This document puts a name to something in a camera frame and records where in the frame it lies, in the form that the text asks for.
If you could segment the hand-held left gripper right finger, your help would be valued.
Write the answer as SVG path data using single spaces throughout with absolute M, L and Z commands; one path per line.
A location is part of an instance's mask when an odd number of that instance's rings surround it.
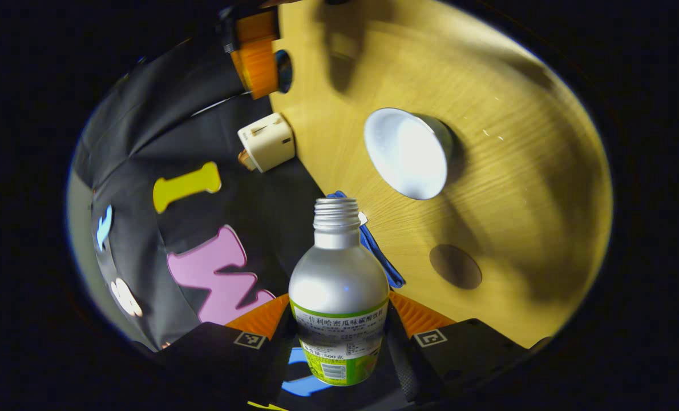
M 394 291 L 385 330 L 401 389 L 419 408 L 482 388 L 551 340 L 524 348 L 477 318 L 454 321 Z

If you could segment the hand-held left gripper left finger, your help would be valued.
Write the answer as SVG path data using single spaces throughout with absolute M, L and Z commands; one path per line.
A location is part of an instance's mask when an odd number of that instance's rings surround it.
M 280 296 L 228 325 L 202 323 L 155 355 L 201 408 L 269 406 L 280 396 L 296 323 L 288 296 Z

